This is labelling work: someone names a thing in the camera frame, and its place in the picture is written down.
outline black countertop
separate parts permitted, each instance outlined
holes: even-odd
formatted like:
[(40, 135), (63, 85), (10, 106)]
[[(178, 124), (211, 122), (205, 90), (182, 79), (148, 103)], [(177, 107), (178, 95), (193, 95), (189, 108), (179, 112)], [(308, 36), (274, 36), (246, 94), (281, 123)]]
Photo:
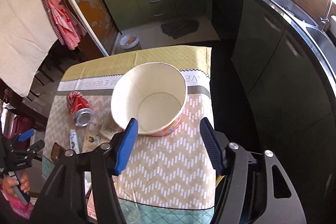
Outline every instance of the black countertop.
[(285, 13), (271, 0), (255, 1), (281, 22), (287, 31), (297, 39), (319, 73), (329, 94), (329, 98), (333, 101), (331, 104), (336, 109), (336, 47), (331, 41), (327, 45), (325, 43), (319, 45), (319, 42), (312, 39), (306, 30), (306, 27), (312, 27), (311, 25), (300, 22), (298, 19)]

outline human hand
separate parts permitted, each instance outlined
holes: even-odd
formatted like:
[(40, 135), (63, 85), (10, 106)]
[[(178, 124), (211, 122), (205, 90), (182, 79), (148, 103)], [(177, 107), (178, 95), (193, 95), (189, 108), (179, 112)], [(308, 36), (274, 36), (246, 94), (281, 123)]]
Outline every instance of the human hand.
[[(13, 186), (17, 186), (15, 179), (12, 179), (9, 176), (5, 176), (3, 179), (3, 186), (8, 196), (10, 196), (11, 198), (15, 200), (19, 200), (18, 196), (14, 193), (14, 190), (12, 188)], [(24, 193), (27, 193), (30, 191), (30, 185), (29, 185), (29, 180), (28, 180), (28, 175), (27, 175), (26, 170), (23, 170), (23, 173), (21, 176), (21, 190)]]

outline white paper bowl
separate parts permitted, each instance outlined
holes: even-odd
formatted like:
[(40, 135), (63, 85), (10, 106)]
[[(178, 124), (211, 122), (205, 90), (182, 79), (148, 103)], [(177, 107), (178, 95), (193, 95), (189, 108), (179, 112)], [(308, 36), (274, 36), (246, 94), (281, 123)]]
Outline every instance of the white paper bowl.
[(166, 136), (179, 126), (187, 94), (187, 84), (177, 68), (159, 62), (142, 64), (115, 85), (112, 117), (123, 129), (131, 118), (137, 119), (140, 135)]

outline red soda can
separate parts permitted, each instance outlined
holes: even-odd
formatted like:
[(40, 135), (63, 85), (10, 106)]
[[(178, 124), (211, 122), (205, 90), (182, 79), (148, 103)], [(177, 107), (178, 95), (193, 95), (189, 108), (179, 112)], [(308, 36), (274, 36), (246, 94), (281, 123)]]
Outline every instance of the red soda can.
[(67, 95), (67, 104), (70, 115), (73, 116), (75, 125), (85, 127), (92, 118), (93, 111), (83, 94), (78, 91), (71, 91)]

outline white cloth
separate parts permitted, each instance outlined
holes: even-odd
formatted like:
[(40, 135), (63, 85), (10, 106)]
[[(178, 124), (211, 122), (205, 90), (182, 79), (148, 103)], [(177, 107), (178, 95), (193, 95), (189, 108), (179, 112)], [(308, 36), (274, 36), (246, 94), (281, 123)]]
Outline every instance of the white cloth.
[(22, 97), (57, 40), (42, 0), (0, 0), (0, 78)]

